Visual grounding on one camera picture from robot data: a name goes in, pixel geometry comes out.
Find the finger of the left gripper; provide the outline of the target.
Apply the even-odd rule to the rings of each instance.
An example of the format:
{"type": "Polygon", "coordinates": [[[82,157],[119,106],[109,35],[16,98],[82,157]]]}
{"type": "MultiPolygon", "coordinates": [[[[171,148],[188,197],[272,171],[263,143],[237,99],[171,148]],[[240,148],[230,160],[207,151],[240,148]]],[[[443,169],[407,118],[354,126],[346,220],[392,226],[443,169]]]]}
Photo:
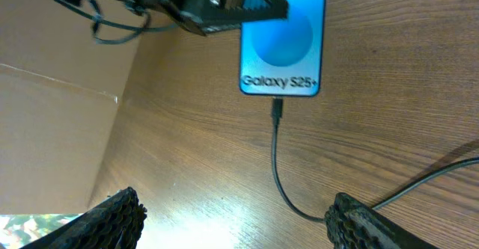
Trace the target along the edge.
{"type": "Polygon", "coordinates": [[[244,22],[286,19],[287,0],[219,0],[217,31],[238,29],[244,22]]]}

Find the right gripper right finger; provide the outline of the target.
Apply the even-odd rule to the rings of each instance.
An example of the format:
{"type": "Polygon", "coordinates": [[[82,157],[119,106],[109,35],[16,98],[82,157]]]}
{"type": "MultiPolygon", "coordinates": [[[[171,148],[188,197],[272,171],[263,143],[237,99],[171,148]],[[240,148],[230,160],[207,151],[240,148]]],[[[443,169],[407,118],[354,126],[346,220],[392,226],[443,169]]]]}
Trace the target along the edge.
{"type": "Polygon", "coordinates": [[[335,248],[437,249],[343,192],[336,194],[324,221],[335,248]]]}

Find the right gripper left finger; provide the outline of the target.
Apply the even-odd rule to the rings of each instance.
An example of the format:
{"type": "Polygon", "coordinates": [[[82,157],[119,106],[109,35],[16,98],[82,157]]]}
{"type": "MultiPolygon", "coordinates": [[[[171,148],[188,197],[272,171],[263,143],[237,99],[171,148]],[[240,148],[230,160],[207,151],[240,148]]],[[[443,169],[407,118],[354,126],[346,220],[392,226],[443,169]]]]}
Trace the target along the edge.
{"type": "Polygon", "coordinates": [[[147,208],[125,188],[22,249],[136,249],[147,208]]]}

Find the blue screen smartphone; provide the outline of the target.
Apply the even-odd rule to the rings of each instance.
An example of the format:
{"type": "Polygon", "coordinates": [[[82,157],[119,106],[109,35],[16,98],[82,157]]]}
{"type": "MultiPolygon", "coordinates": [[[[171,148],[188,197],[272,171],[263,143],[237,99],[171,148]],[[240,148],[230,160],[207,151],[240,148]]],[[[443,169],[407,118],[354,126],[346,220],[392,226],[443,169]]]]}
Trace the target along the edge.
{"type": "Polygon", "coordinates": [[[326,0],[287,0],[286,19],[241,28],[239,88],[250,96],[314,97],[320,91],[326,0]]]}

